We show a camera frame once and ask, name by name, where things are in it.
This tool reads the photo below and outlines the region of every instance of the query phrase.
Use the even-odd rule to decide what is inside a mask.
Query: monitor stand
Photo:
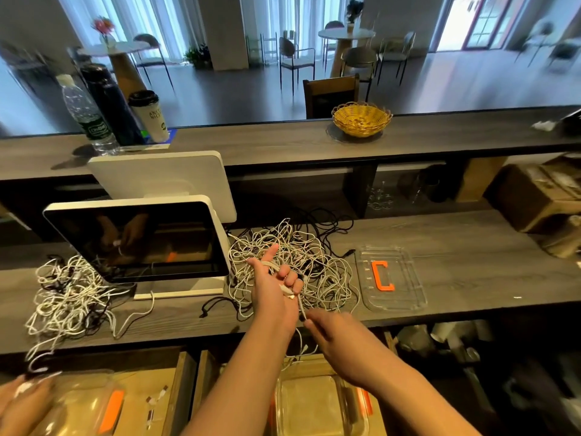
[[[151,300],[151,293],[155,298],[222,295],[226,284],[226,277],[144,281],[137,284],[133,300]]]

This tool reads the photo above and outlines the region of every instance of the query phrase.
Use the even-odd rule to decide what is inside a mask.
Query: black cup lid
[[[153,90],[140,90],[130,94],[127,102],[131,107],[146,107],[159,102],[159,97]]]
[[[97,82],[111,79],[109,69],[103,64],[86,64],[81,67],[81,74],[86,81]]]

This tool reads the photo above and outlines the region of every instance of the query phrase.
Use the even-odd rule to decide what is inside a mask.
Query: wicker basket
[[[347,102],[331,112],[335,125],[357,138],[367,138],[382,131],[392,120],[389,110],[366,102]]]

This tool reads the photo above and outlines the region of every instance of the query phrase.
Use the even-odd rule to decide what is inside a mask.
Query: white monitor
[[[43,214],[106,281],[138,283],[136,299],[223,293],[229,242],[206,196],[52,203]]]
[[[99,156],[87,167],[113,199],[204,195],[222,223],[236,221],[228,178],[216,151]]]

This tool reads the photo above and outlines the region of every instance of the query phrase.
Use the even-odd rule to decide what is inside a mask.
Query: white bottle cap
[[[71,75],[57,75],[56,80],[59,81],[59,84],[62,87],[74,87],[74,79]]]

